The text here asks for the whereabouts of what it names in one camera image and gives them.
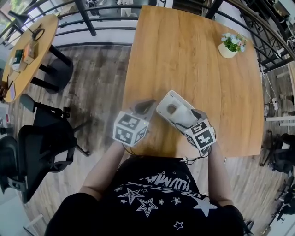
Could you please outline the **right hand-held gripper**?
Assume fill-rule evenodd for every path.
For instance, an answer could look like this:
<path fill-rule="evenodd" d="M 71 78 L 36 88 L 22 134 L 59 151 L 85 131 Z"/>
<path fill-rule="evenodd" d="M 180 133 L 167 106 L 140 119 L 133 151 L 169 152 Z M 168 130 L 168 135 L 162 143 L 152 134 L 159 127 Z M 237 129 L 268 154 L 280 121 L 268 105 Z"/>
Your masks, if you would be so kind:
<path fill-rule="evenodd" d="M 214 128 L 210 125 L 207 115 L 191 109 L 194 121 L 184 131 L 188 142 L 198 149 L 200 155 L 205 155 L 212 144 L 216 142 Z"/>

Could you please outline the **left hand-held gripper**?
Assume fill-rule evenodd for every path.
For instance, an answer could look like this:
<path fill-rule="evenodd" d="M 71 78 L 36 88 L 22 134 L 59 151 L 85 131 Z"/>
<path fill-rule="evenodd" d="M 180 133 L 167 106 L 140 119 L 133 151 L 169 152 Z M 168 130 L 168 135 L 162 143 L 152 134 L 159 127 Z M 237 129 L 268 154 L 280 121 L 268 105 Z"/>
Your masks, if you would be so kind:
<path fill-rule="evenodd" d="M 120 111 L 114 123 L 113 139 L 129 147 L 135 146 L 145 137 L 155 109 L 156 100 L 144 99 Z"/>

